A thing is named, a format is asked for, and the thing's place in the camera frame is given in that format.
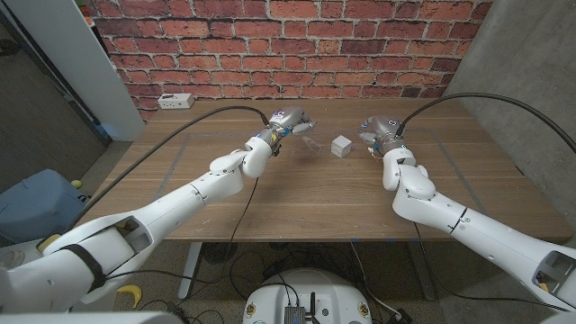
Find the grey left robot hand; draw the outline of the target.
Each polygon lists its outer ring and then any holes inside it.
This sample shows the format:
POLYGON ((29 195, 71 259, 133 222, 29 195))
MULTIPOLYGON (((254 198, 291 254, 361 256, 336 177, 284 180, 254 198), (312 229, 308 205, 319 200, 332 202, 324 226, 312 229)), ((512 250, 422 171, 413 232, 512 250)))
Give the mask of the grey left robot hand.
POLYGON ((270 146, 272 154, 276 156, 282 138, 289 134, 302 135, 312 130, 316 123, 301 107, 289 106, 274 112, 257 136, 270 146))

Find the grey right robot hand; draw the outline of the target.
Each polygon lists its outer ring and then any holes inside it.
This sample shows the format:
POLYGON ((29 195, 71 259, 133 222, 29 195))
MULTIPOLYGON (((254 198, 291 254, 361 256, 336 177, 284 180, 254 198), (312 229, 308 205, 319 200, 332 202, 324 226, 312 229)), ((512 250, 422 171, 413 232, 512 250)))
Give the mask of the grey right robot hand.
POLYGON ((404 140, 396 132, 401 122, 387 115, 375 115, 367 118, 358 132, 360 139, 382 158, 388 151, 404 147, 404 140))

